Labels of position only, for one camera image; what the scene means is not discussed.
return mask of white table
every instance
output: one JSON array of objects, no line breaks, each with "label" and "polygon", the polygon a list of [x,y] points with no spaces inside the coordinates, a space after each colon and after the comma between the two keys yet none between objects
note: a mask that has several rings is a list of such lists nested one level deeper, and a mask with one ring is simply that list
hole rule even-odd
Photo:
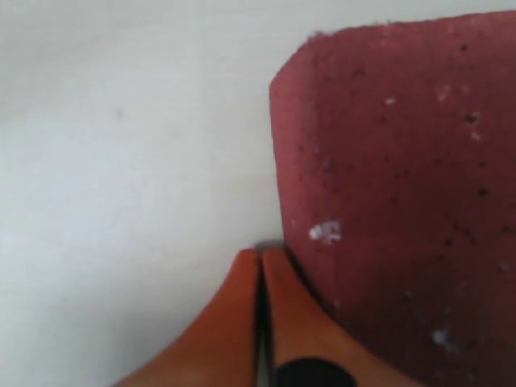
[{"label": "white table", "polygon": [[0,0],[0,385],[108,385],[281,238],[268,84],[314,30],[516,0]]}]

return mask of white surface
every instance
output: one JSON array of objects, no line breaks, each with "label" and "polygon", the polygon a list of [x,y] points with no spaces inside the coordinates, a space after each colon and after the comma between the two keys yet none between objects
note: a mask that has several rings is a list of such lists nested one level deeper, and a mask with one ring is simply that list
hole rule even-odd
[{"label": "white surface", "polygon": [[268,84],[313,30],[516,0],[0,0],[0,385],[108,385],[281,237]]}]

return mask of red foam sheet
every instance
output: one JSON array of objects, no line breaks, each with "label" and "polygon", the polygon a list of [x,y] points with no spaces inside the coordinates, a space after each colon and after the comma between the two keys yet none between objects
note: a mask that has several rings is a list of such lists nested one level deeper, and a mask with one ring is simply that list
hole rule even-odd
[{"label": "red foam sheet", "polygon": [[[323,305],[430,385],[516,385],[516,12],[315,35],[270,98]],[[328,221],[340,240],[310,237]]]}]

